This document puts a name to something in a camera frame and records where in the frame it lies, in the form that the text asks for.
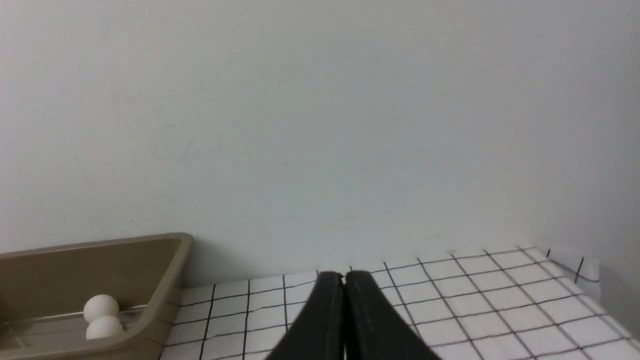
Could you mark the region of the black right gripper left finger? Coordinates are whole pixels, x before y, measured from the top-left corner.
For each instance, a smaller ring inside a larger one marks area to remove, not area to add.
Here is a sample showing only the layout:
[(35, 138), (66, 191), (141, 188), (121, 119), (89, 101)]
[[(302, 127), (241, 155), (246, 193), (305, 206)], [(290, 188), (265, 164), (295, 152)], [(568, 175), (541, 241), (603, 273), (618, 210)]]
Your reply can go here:
[(268, 360), (343, 360), (346, 295), (342, 275), (325, 271)]

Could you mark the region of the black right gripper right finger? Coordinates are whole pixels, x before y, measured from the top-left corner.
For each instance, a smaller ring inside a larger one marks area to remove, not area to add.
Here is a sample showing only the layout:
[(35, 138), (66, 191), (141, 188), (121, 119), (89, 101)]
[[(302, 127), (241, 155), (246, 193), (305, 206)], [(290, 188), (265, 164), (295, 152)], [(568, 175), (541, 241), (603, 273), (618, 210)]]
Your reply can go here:
[(439, 360), (384, 296), (370, 272), (345, 278), (345, 357), (348, 360)]

